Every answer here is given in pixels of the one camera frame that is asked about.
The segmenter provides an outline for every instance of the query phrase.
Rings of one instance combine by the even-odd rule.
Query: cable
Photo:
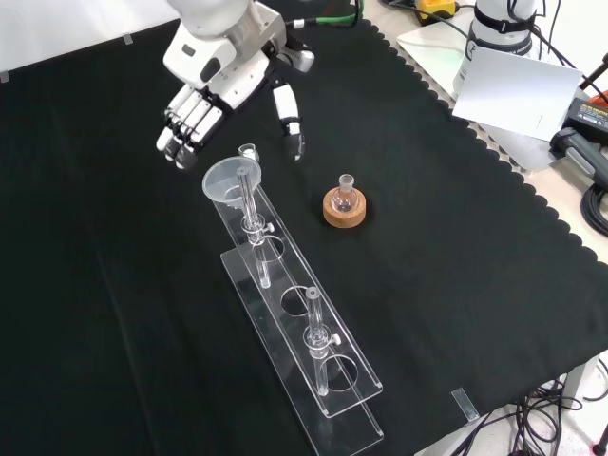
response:
[[[599,363],[604,367],[606,374],[608,374],[608,367],[606,367],[606,364],[601,360],[601,358],[599,359]],[[587,402],[599,402],[606,397],[608,397],[608,389],[606,389],[606,391],[600,397],[583,397],[583,399]]]
[[[448,20],[444,19],[443,17],[438,16],[437,14],[433,14],[432,12],[427,12],[427,11],[424,11],[422,9],[417,9],[417,8],[411,7],[409,5],[404,5],[404,4],[401,3],[401,0],[395,0],[395,1],[392,1],[392,2],[388,2],[388,5],[391,6],[391,7],[399,8],[401,10],[418,11],[418,12],[421,12],[423,14],[426,14],[427,16],[432,17],[436,21],[443,22],[444,24],[452,27],[453,29],[455,29],[456,31],[458,31],[461,35],[463,35],[465,38],[468,38],[468,35],[461,28],[456,27],[454,24],[452,24]]]
[[[565,400],[573,401],[577,407],[568,407],[563,402]],[[511,455],[517,454],[520,450],[520,454],[528,456],[547,456],[541,447],[541,442],[553,445],[552,456],[556,456],[561,442],[562,433],[562,412],[564,410],[580,410],[582,409],[582,402],[578,399],[567,397],[563,395],[563,383],[560,380],[555,380],[553,387],[548,388],[536,388],[529,394],[522,396],[514,404],[516,410],[512,413],[507,413],[504,416],[495,418],[488,421],[491,413],[488,414],[484,420],[470,433],[470,435],[456,448],[451,456],[467,456],[479,432],[491,426],[499,421],[506,420],[508,418],[515,417],[517,424],[517,434],[515,436],[515,442],[512,447]],[[557,419],[553,418],[545,409],[555,406],[558,408]],[[550,437],[542,437],[530,424],[530,414],[540,413],[549,422],[549,425],[553,428],[553,435]]]
[[[555,24],[558,22],[558,16],[560,15],[561,8],[561,0],[558,0],[558,7],[555,10],[555,16],[553,16],[553,23],[551,24],[551,31],[549,32],[549,44],[553,42],[553,30],[555,29]],[[551,47],[547,51],[547,54],[551,54]]]
[[[608,220],[604,218],[599,210],[601,199],[604,198],[604,195],[606,195],[606,191],[594,183],[582,196],[580,211],[589,226],[598,233],[608,237]]]
[[[555,49],[555,47],[551,43],[549,43],[544,36],[542,36],[542,33],[538,32],[537,30],[535,30],[533,28],[530,30],[530,32],[532,32],[532,34],[539,37],[539,39],[543,43],[545,43],[549,47],[549,49],[553,50],[555,55],[557,55],[560,60],[564,61],[569,67],[576,69],[576,67],[572,64],[572,62],[570,62],[568,59],[566,59],[561,52],[559,52],[557,49]],[[608,103],[608,97],[606,97],[606,95],[604,95],[603,92],[601,90],[599,90],[597,85],[593,84],[593,82],[590,81],[589,78],[587,78],[587,76],[585,76],[584,74],[582,75],[582,79],[584,79],[587,82],[587,84],[589,84],[589,86],[591,86],[599,94],[599,96],[604,100],[604,102]]]
[[[294,19],[285,23],[287,29],[304,29],[305,27],[333,27],[335,29],[352,29],[356,27],[363,15],[365,0],[354,0],[354,14],[336,17],[313,17]]]

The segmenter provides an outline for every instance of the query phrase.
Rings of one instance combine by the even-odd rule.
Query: black cable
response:
[[[606,364],[601,360],[601,358],[599,359],[599,363],[604,367],[606,375],[608,375],[608,367],[606,367]],[[587,402],[599,402],[606,397],[608,397],[608,389],[606,389],[606,391],[600,397],[583,397],[583,399]]]
[[[465,38],[468,38],[468,34],[466,34],[461,28],[456,27],[454,24],[452,24],[451,22],[449,22],[447,19],[437,15],[437,14],[433,14],[432,12],[427,12],[424,11],[423,9],[417,9],[415,7],[411,7],[409,5],[404,5],[401,3],[401,0],[395,0],[393,2],[388,2],[388,5],[391,7],[395,7],[395,8],[399,8],[401,10],[410,10],[410,11],[418,11],[422,14],[426,14],[427,16],[432,17],[433,19],[435,19],[436,21],[439,22],[443,22],[444,24],[452,27],[453,29],[455,29],[456,31],[458,31],[461,35],[463,35]]]
[[[549,44],[551,44],[553,42],[553,30],[555,29],[556,22],[558,22],[558,16],[560,15],[560,8],[561,8],[561,0],[558,0],[558,7],[555,10],[555,16],[553,16],[553,23],[551,24],[551,31],[549,32]],[[551,54],[551,47],[549,48],[547,53]]]
[[[572,62],[570,62],[568,59],[566,59],[561,52],[559,52],[557,49],[555,49],[555,47],[551,43],[549,43],[544,36],[542,36],[542,33],[536,31],[533,28],[530,31],[532,32],[532,34],[539,37],[539,39],[543,43],[545,43],[549,47],[549,49],[553,50],[555,55],[557,55],[560,60],[564,61],[569,67],[576,69],[576,67],[572,64]],[[601,90],[599,90],[597,85],[593,84],[593,82],[590,81],[589,78],[587,78],[587,76],[585,76],[584,74],[582,75],[582,79],[584,79],[589,84],[589,86],[591,86],[599,94],[599,96],[606,103],[608,103],[608,97],[606,97],[606,95],[604,95],[603,92]]]
[[[585,221],[601,235],[608,237],[608,220],[601,214],[599,208],[606,191],[594,183],[585,192],[580,201],[580,211]]]
[[[569,407],[564,404],[564,401],[571,400],[577,404],[577,407]],[[516,454],[516,451],[520,448],[523,454],[529,456],[546,456],[542,450],[540,442],[553,445],[552,456],[556,456],[558,448],[560,447],[561,434],[562,434],[562,412],[567,410],[580,410],[582,409],[582,402],[578,399],[567,397],[563,395],[563,383],[560,380],[555,380],[552,388],[537,388],[531,393],[522,396],[515,404],[516,411],[507,413],[504,416],[495,418],[488,421],[491,413],[487,415],[484,420],[471,432],[471,434],[456,448],[451,456],[467,456],[479,432],[488,426],[491,426],[499,421],[506,420],[508,418],[515,417],[518,432],[515,437],[515,442],[512,448],[511,454]],[[558,408],[557,420],[553,418],[547,411],[548,407]],[[530,424],[530,414],[540,413],[549,420],[550,426],[554,432],[551,437],[542,437]]]

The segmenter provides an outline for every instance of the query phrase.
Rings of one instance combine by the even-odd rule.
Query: clear plastic clip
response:
[[[464,389],[462,389],[462,388],[456,389],[455,391],[452,392],[452,396],[456,400],[458,407],[460,407],[460,410],[463,411],[466,419],[468,420],[468,422],[470,424],[473,423],[474,421],[479,420],[479,412],[475,409],[475,406],[473,406],[473,403],[466,395]]]

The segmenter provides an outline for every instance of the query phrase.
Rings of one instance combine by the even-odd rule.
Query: yellow device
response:
[[[432,12],[444,19],[454,17],[454,14],[456,14],[456,2],[453,0],[416,0],[415,5],[418,10]],[[418,11],[415,12],[421,26],[427,26],[428,24],[437,22],[427,14]]]

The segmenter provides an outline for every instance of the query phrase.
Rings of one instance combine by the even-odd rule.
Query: green cable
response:
[[[359,14],[363,14],[363,8],[365,7],[365,0],[361,0]],[[351,14],[350,16],[341,16],[341,17],[317,17],[317,24],[350,24],[354,21],[356,14]]]

